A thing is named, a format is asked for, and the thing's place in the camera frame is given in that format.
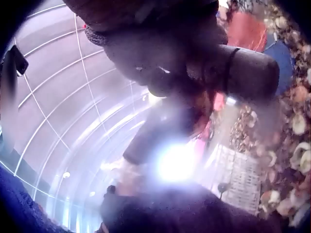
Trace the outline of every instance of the red fabric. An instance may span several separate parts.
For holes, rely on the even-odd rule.
[[[266,44],[266,26],[249,13],[235,12],[228,28],[228,45],[262,52]]]

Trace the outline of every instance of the light fixture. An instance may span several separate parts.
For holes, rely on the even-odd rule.
[[[70,176],[70,173],[69,173],[69,172],[65,172],[65,173],[63,174],[63,178],[64,178],[64,179],[68,178],[69,176]]]
[[[196,158],[192,147],[173,145],[163,153],[158,164],[158,172],[165,181],[183,181],[191,178],[195,165]]]

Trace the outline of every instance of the blue object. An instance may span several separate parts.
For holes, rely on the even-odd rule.
[[[41,212],[22,182],[0,167],[1,213],[10,219],[22,233],[71,233],[54,224]]]
[[[276,90],[276,95],[281,95],[285,92],[292,83],[292,75],[294,72],[294,59],[290,56],[288,47],[281,41],[274,41],[271,34],[267,35],[266,48],[264,54],[271,56],[278,63],[280,68],[279,85]]]

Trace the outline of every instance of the dark sleeve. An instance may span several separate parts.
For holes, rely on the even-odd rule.
[[[13,232],[70,233],[51,222],[32,200],[21,181],[0,167],[0,208]]]

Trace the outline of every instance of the shell pile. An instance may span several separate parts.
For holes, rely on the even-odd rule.
[[[231,147],[260,161],[262,195],[259,215],[268,217],[277,210],[289,217],[308,200],[311,191],[310,99],[311,46],[298,27],[279,7],[269,4],[264,22],[274,37],[283,41],[295,59],[293,83],[275,100],[273,127],[263,115],[242,106],[240,117],[231,130]],[[263,130],[268,125],[270,130]]]

